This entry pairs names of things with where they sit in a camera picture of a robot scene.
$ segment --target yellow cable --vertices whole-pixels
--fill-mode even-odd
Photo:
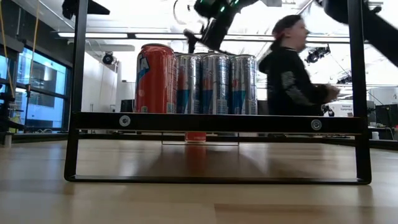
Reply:
[[[39,26],[39,12],[40,12],[40,1],[37,0],[37,9],[36,9],[36,25],[35,25],[35,36],[33,39],[33,51],[32,51],[32,62],[30,63],[30,74],[29,74],[29,84],[32,80],[33,74],[33,58],[35,57],[35,50],[36,50],[36,39],[37,39],[37,27]]]
[[[11,89],[11,95],[13,98],[15,98],[14,94],[14,87],[12,86],[12,80],[11,80],[11,74],[10,74],[10,68],[8,66],[8,55],[7,55],[7,45],[6,45],[6,35],[4,33],[4,21],[2,19],[2,2],[0,1],[0,22],[1,22],[1,34],[2,34],[2,42],[3,42],[3,47],[4,47],[4,55],[6,56],[6,67],[7,67],[7,75],[8,75],[8,82],[10,84],[10,89]]]

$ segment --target person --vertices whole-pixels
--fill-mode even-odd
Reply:
[[[275,41],[271,52],[259,63],[267,74],[270,115],[323,116],[322,105],[334,100],[339,89],[331,85],[314,85],[299,57],[306,48],[308,30],[301,16],[286,16],[274,27]]]

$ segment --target wooden floor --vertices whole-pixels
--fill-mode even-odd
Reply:
[[[354,150],[319,144],[162,146],[80,141],[85,175],[354,177]],[[66,142],[0,149],[0,223],[398,223],[398,153],[372,151],[370,186],[76,184]]]

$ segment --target black hoodie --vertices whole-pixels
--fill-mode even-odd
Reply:
[[[260,61],[259,70],[267,74],[270,115],[323,116],[328,90],[311,83],[295,50],[279,47]]]

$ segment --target aluminum can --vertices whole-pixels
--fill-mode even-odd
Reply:
[[[177,56],[177,113],[200,113],[200,59],[194,54]]]
[[[257,115],[257,62],[252,55],[231,58],[231,113]]]
[[[212,53],[202,58],[203,114],[228,114],[229,59]]]
[[[136,113],[175,113],[177,102],[176,58],[161,44],[142,46],[137,57]]]

